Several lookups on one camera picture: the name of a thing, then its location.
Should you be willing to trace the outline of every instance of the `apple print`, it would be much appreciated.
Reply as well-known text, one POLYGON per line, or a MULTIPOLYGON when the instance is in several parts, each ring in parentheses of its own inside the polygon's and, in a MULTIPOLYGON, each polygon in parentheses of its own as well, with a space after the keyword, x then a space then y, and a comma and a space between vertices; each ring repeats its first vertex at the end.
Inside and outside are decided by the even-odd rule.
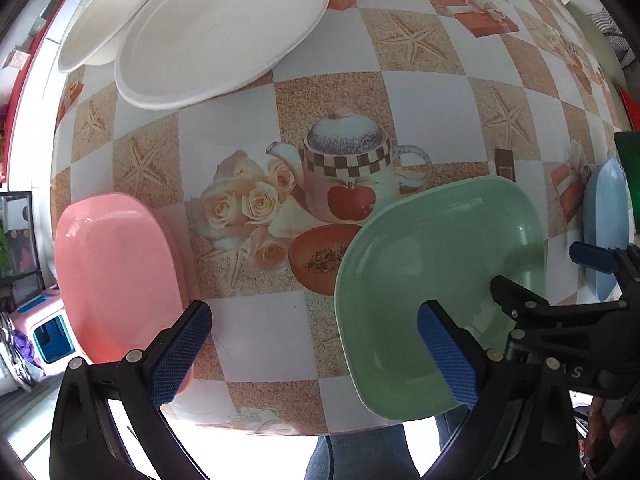
POLYGON ((376 205, 376 193, 367 186, 332 187, 326 196, 331 213, 340 220, 359 222, 371 214, 376 205))

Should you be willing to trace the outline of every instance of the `light blue plastic plate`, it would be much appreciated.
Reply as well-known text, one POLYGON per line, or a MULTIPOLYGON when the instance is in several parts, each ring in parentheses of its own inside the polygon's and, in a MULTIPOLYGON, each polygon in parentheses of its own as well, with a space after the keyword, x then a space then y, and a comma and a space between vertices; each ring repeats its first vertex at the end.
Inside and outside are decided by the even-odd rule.
MULTIPOLYGON (((625 175, 610 158, 587 183, 583 205, 584 241, 606 249, 625 249, 629 244, 629 211, 625 175)), ((587 269, 587 283, 598 301, 606 301, 616 279, 587 269)))

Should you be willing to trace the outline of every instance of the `person's leg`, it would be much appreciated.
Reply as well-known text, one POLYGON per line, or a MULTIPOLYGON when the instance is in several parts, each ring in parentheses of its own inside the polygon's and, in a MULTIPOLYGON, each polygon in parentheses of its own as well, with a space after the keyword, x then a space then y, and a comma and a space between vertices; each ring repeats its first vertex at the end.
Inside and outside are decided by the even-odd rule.
POLYGON ((321 437, 305 480, 417 480, 402 424, 321 437))
POLYGON ((305 480, 330 480, 330 467, 327 437, 319 436, 316 448, 306 466, 305 480))
POLYGON ((436 416, 436 427, 438 428, 438 434, 440 436, 440 450, 445 447, 451 435, 453 435, 464 422, 468 413, 468 407, 458 406, 453 410, 436 416))

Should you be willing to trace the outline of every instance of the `teapot handle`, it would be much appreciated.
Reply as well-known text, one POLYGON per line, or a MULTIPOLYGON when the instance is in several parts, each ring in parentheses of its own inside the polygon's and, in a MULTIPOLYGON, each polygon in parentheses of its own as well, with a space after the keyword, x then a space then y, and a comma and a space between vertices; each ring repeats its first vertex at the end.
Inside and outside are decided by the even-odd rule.
POLYGON ((400 187, 405 187, 409 189, 421 188, 425 184, 427 184, 427 182, 429 181, 429 177, 431 176, 431 168, 432 168, 431 159, 429 158, 429 155, 427 155, 427 152, 425 152, 422 148, 419 148, 418 146, 406 144, 403 146, 391 147, 391 156, 396 156, 396 155, 400 156, 400 155, 404 155, 405 153, 415 153, 416 155, 420 156, 420 158, 424 161, 425 165, 427 166, 427 170, 424 172, 424 175, 419 179, 407 178, 396 171, 396 174, 398 175, 398 179, 400 181, 400 187))

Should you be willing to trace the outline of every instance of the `screw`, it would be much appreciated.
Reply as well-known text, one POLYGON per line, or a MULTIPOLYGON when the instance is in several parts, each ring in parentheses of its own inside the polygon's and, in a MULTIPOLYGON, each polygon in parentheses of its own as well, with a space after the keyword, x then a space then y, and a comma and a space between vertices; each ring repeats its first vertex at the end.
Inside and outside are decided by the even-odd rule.
POLYGON ((552 370, 558 370, 560 368, 560 361, 555 357, 549 357, 546 359, 546 365, 552 370))
POLYGON ((142 350, 132 350, 127 354, 127 361, 130 363, 137 363, 142 359, 142 350))
POLYGON ((517 340, 524 339, 524 330, 517 328, 516 330, 511 332, 511 338, 517 340))
POLYGON ((69 361, 69 368, 71 368, 72 370, 78 370, 78 368, 81 366, 82 366, 81 357, 74 357, 73 359, 71 359, 71 361, 69 361))
POLYGON ((489 348, 486 351, 486 356, 494 363, 499 363, 504 359, 504 355, 502 354, 502 352, 496 350, 495 348, 489 348))

